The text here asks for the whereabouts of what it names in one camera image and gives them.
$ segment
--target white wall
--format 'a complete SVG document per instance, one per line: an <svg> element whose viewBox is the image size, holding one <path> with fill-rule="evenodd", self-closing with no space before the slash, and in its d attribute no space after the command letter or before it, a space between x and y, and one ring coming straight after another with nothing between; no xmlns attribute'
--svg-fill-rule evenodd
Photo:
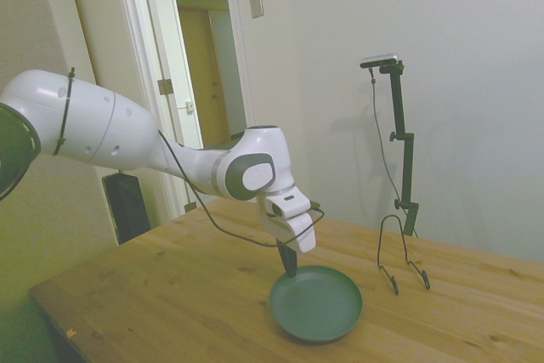
<svg viewBox="0 0 544 363"><path fill-rule="evenodd" d="M358 62L398 53L420 236L544 262L541 1L263 0L252 20L241 0L256 122L285 128L329 217L379 226L394 193ZM386 76L377 110L387 138ZM402 143L384 144L400 187Z"/></svg>

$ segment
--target wooden door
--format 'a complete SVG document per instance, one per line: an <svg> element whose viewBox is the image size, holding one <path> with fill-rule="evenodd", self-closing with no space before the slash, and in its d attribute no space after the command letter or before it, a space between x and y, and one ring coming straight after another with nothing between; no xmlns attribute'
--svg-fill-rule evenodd
<svg viewBox="0 0 544 363"><path fill-rule="evenodd" d="M190 79L204 146L230 140L223 87L207 10L179 10Z"/></svg>

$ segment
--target black cable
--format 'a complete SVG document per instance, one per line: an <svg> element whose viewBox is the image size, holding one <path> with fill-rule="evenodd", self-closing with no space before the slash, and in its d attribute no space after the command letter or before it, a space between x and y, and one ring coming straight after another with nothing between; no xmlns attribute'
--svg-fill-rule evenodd
<svg viewBox="0 0 544 363"><path fill-rule="evenodd" d="M65 138L65 128L66 128L66 119L68 118L68 109L70 108L70 98L71 98L71 84L74 81L74 76L76 75L74 73L75 68L71 67L71 71L68 74L68 90L66 92L66 102L65 102L65 113L62 116L62 124L60 125L60 134L59 138L57 139L57 147L55 148L53 152L53 156L56 156L59 153L60 146L66 142Z"/></svg>
<svg viewBox="0 0 544 363"><path fill-rule="evenodd" d="M289 244L289 243L292 242L292 241L295 241L298 237L300 237L301 235L305 234L309 229L311 229L312 227L314 227L314 225L316 225L317 223L319 223L319 222L321 221L321 219L325 217L325 212L323 212L323 210L321 210L321 209L318 208L318 207L317 207L317 208L312 208L312 210L315 210L317 213L320 214L320 216L319 216L314 222L312 222L312 224L310 224L308 227L306 227L302 232L298 233L297 235L295 235L294 237L290 238L290 239L287 240L287 241L279 242L279 243L276 243L276 244L269 244L269 243L266 243L266 242L261 242L261 241L253 240L252 238L245 237L245 236L243 236L243 235L238 235L238 234L233 233L233 232L231 232L231 231L225 230L224 228L222 228L221 226L219 226L219 224L217 224L216 221L213 219L212 214L210 214L210 211L207 209L206 205L204 204L204 201L201 199L200 195L199 195L198 192L196 191L196 187L195 187L195 186L192 184L192 182L189 180L189 178L187 177L187 173L185 173L185 170L184 170L183 167L181 166L181 163L179 163L178 157L176 156L175 152L173 151L172 146L170 146L170 144L168 143L167 139L165 138L165 136L162 134L161 131L159 131L159 135L161 135L162 140L163 140L164 143L166 144L168 150L170 150L170 154L172 155L174 161L176 161L176 164L178 165L179 171L181 172L181 174L183 174L185 182L187 182L187 184L189 185L190 189L191 189L191 190L193 191L193 193L195 194L196 199L198 200L198 202L200 202L202 208L203 208L204 211L206 212L206 215L208 216L208 218L209 218L210 221L212 222L213 226L214 226L216 229L218 229L219 231L221 231L222 233L225 233L225 234L227 234L227 235L231 235L231 236L233 236L233 237L235 237L235 238L239 238L239 239L244 240L244 241L252 242L253 244L256 244L256 245L261 246L261 247L277 248L277 247L285 246L285 245Z"/></svg>
<svg viewBox="0 0 544 363"><path fill-rule="evenodd" d="M382 141L382 132L380 131L380 124L377 121L377 113L376 113L376 79L374 78L374 72L372 71L372 68L369 68L368 71L371 73L371 83L372 83L372 107L374 109L374 122L376 123L376 129L377 129L377 136L380 139L380 151L382 152L382 161L383 166L385 166L385 172L388 174L389 182L391 182L391 185L393 186L394 193L397 195L397 200L401 202L399 191L397 190L397 186L394 184L393 178L391 177L391 173L389 172L389 166L387 161L385 160L385 152L383 150L383 141ZM408 216L408 213L404 208L402 208L402 211L404 212L405 216ZM417 238L419 238L419 235L417 235L416 229L414 228L414 234Z"/></svg>

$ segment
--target tabletop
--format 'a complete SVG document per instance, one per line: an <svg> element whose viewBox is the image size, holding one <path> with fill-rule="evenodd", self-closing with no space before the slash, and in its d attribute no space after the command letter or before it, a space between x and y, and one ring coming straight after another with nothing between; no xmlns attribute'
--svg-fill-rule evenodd
<svg viewBox="0 0 544 363"><path fill-rule="evenodd" d="M254 204L209 204L227 230L274 242ZM544 362L544 265L324 218L299 265L325 265L359 287L364 310L335 342L298 341L275 322L276 249L214 229L201 208L30 290L92 362Z"/></svg>

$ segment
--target plate rim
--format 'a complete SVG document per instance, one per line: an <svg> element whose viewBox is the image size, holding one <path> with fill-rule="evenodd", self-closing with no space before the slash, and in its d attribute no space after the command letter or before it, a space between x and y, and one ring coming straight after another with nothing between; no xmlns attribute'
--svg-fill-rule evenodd
<svg viewBox="0 0 544 363"><path fill-rule="evenodd" d="M357 294L356 295L357 304L358 304L357 308L359 309L359 311L358 311L358 314L357 314L356 318L354 318L353 323L351 323L348 326L347 330L345 330L342 333L339 333L337 335L334 335L332 337L322 337L322 338L318 339L318 338L305 337L304 335L298 335L296 333L293 333L292 331L286 329L281 324L281 322L278 319L278 316L276 314L277 313L277 308L275 309L275 306L274 306L275 304L278 304L278 301L275 300L274 295L278 292L279 287L281 287L282 285L285 285L284 281L289 282L290 280L292 280L292 283L294 284L296 282L297 276L299 276L299 273L301 271L304 272L306 269L312 269L313 271L315 271L316 269L317 270L323 270L323 271L327 271L327 274L334 274L334 275L340 276L340 277L343 278L344 282L348 283L347 286L351 286L353 288L352 292ZM275 319L276 323L281 327L282 330L289 333L291 336L294 336L297 339L300 339L300 340L303 340L303 341L306 341L306 342L311 342L311 343L327 343L327 342L332 342L332 341L338 340L340 337L343 337L343 336L347 335L349 332L351 332L355 328L355 326L357 326L357 323L359 323L360 317L363 315L363 310L365 308L365 300L363 298L363 294L360 291L359 286L347 274L344 274L342 271L339 271L338 269L334 269L334 268L329 267L327 265L311 264L311 265L304 265L304 266L298 267L297 275L295 275L292 278L290 278L286 273L281 275L275 281L274 285L272 286L272 288L270 290L269 305L270 305L270 309L272 311L272 315L274 316L274 319Z"/></svg>

